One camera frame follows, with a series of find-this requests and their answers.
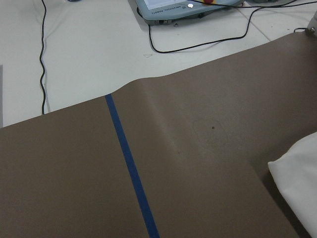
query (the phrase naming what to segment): white cloth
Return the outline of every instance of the white cloth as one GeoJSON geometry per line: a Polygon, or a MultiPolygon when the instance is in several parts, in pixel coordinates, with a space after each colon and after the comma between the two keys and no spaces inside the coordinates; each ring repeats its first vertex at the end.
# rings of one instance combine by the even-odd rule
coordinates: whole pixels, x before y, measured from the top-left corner
{"type": "Polygon", "coordinates": [[[306,230],[317,238],[317,132],[268,163],[274,181],[306,230]]]}

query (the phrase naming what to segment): gray device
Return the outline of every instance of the gray device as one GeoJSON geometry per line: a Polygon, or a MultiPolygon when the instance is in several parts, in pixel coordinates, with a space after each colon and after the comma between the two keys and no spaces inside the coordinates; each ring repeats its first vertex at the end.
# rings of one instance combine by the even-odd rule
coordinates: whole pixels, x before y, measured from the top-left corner
{"type": "Polygon", "coordinates": [[[239,5],[244,0],[136,0],[139,15],[148,25],[168,25],[184,18],[202,18],[223,6],[207,5],[203,2],[223,5],[239,5]]]}

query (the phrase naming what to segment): blue tape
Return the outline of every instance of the blue tape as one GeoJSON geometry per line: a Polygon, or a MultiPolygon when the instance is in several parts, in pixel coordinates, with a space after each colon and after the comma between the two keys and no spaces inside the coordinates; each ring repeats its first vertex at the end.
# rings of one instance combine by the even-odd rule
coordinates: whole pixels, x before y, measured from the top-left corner
{"type": "Polygon", "coordinates": [[[118,136],[118,139],[120,142],[120,146],[121,146],[121,150],[123,152],[125,163],[127,164],[129,174],[130,174],[130,177],[131,177],[131,180],[133,183],[133,187],[134,187],[135,193],[136,193],[137,198],[138,198],[139,206],[141,208],[143,219],[144,219],[145,225],[147,227],[149,236],[150,236],[150,238],[159,238],[159,232],[158,232],[158,229],[156,227],[156,224],[155,224],[152,212],[150,210],[150,206],[148,204],[147,198],[145,196],[143,186],[142,186],[139,174],[138,174],[138,170],[135,166],[128,141],[125,137],[124,130],[122,128],[118,112],[115,108],[115,104],[114,104],[112,95],[108,94],[105,96],[105,98],[106,98],[106,102],[107,102],[107,105],[108,105],[108,108],[110,111],[110,115],[112,118],[112,122],[113,122],[113,125],[115,128],[115,131],[117,133],[117,136],[118,136]]]}

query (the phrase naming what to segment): white table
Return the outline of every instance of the white table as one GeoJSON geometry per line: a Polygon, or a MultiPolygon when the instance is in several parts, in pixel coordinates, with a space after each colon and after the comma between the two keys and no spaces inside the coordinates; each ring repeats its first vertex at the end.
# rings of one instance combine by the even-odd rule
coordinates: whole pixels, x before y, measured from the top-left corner
{"type": "MultiPolygon", "coordinates": [[[[148,27],[134,0],[46,0],[46,5],[46,112],[103,96],[138,78],[171,74],[264,44],[306,27],[317,9],[313,4],[262,10],[244,39],[162,55],[151,49],[148,27]]],[[[153,40],[158,49],[170,50],[243,35],[250,13],[221,10],[179,21],[178,27],[155,26],[153,40]]],[[[0,0],[4,126],[41,114],[43,14],[40,0],[0,0]]],[[[261,67],[261,62],[254,66],[261,67]]]]}

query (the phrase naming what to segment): black cable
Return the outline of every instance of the black cable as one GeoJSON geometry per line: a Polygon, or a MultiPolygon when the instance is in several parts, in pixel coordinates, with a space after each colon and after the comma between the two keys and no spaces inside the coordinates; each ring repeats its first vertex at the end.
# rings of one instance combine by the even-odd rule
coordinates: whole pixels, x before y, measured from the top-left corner
{"type": "MultiPolygon", "coordinates": [[[[300,6],[300,5],[306,5],[306,4],[317,3],[317,1],[312,1],[312,2],[306,2],[306,3],[301,3],[301,4],[296,4],[296,5],[287,6],[288,4],[291,4],[291,3],[295,2],[295,1],[297,1],[297,0],[292,0],[292,1],[287,2],[287,3],[285,3],[285,4],[275,5],[275,6],[252,6],[252,7],[248,7],[248,6],[231,6],[231,5],[218,4],[218,5],[221,5],[221,6],[226,6],[226,7],[231,7],[231,8],[254,8],[254,7],[257,7],[257,9],[254,10],[254,11],[251,13],[251,15],[250,15],[250,17],[249,17],[249,20],[248,20],[246,32],[245,32],[242,36],[231,37],[231,38],[225,38],[225,39],[221,39],[221,40],[216,40],[216,41],[201,43],[201,44],[198,44],[198,45],[194,45],[194,46],[190,46],[190,47],[185,47],[185,48],[181,48],[181,49],[177,49],[177,50],[172,50],[172,51],[159,51],[159,50],[157,50],[157,49],[154,47],[154,45],[153,45],[153,40],[152,40],[152,36],[151,36],[151,26],[149,25],[149,39],[150,39],[150,44],[151,44],[152,49],[153,49],[155,52],[161,53],[161,54],[168,54],[168,53],[174,53],[174,52],[179,52],[179,51],[184,51],[184,50],[196,48],[196,47],[199,47],[199,46],[214,44],[214,43],[218,43],[218,42],[224,42],[224,41],[230,41],[230,40],[238,40],[238,39],[244,38],[244,37],[248,34],[252,15],[253,15],[255,12],[257,12],[257,11],[259,11],[259,10],[261,10],[261,9],[264,9],[264,8],[294,7],[294,6],[300,6]]],[[[206,3],[206,2],[199,2],[199,3],[203,3],[203,4],[207,4],[207,5],[213,5],[212,3],[206,3]]]]}
{"type": "Polygon", "coordinates": [[[294,33],[295,33],[297,30],[306,30],[306,29],[307,29],[306,27],[295,28],[295,29],[294,29],[294,33]]]}
{"type": "Polygon", "coordinates": [[[43,91],[42,115],[44,115],[45,114],[44,106],[45,106],[46,93],[45,93],[45,88],[43,86],[43,77],[45,75],[45,67],[44,67],[44,64],[43,64],[43,61],[42,61],[42,56],[43,56],[43,51],[44,51],[44,47],[45,47],[44,46],[44,22],[45,22],[47,9],[46,9],[44,0],[42,0],[42,3],[43,3],[45,11],[44,11],[44,16],[43,16],[43,21],[42,21],[42,50],[41,50],[41,54],[40,54],[40,63],[42,65],[43,73],[42,73],[42,76],[41,76],[41,79],[40,79],[40,85],[41,85],[41,88],[42,88],[42,91],[43,91]]]}

